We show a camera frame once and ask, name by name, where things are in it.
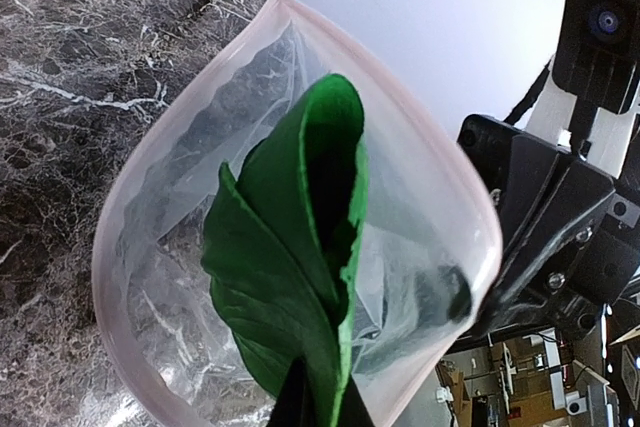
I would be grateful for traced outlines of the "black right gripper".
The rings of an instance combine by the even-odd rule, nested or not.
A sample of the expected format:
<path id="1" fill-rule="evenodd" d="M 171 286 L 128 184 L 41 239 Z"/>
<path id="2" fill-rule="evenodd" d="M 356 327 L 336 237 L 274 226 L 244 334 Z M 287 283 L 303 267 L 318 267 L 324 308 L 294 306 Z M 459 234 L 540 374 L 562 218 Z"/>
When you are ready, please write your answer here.
<path id="1" fill-rule="evenodd" d="M 639 266 L 638 191 L 488 116 L 468 116 L 458 143 L 498 197 L 503 238 L 499 273 L 462 341 L 548 327 L 584 338 Z"/>

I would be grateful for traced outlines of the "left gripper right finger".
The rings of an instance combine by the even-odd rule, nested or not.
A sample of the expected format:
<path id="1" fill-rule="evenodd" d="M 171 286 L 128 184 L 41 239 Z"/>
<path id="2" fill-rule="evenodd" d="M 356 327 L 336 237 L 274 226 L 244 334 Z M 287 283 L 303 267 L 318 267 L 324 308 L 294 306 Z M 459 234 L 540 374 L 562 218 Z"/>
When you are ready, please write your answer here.
<path id="1" fill-rule="evenodd" d="M 374 423 L 352 377 L 342 399 L 342 427 L 374 427 Z"/>

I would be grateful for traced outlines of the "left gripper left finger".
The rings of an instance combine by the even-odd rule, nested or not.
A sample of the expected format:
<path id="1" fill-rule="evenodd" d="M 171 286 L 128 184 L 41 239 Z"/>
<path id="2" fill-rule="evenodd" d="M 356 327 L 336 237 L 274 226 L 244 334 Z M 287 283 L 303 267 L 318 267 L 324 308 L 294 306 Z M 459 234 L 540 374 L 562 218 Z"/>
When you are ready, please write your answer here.
<path id="1" fill-rule="evenodd" d="M 272 409 L 268 427 L 303 427 L 308 425 L 308 382 L 302 358 L 292 362 L 285 382 Z"/>

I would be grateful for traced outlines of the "clear zip top bag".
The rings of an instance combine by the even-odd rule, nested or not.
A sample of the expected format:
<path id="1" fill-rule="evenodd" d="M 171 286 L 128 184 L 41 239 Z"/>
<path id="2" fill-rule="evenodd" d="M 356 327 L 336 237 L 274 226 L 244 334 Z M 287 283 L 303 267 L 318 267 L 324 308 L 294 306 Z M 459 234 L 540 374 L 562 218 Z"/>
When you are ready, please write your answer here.
<path id="1" fill-rule="evenodd" d="M 93 246 L 95 315 L 137 401 L 164 426 L 263 426 L 251 378 L 209 296 L 202 224 L 218 169 L 247 153 L 318 79 L 346 76 L 365 108 L 367 220 L 354 377 L 378 426 L 440 407 L 422 384 L 474 322 L 502 255 L 499 221 L 470 161 L 369 50 L 298 0 L 267 0 L 133 151 Z"/>

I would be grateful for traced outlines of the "green leafy vegetable toy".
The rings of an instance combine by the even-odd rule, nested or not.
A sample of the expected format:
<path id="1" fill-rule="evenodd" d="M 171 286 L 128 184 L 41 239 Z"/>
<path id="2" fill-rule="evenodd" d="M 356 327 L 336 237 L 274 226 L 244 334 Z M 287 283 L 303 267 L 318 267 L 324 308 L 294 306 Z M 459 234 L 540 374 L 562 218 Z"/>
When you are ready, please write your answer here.
<path id="1" fill-rule="evenodd" d="M 219 169 L 203 227 L 210 295 L 253 379 L 277 397 L 293 361 L 308 425 L 342 426 L 368 203 L 365 113 L 344 76 L 314 83 L 241 170 Z"/>

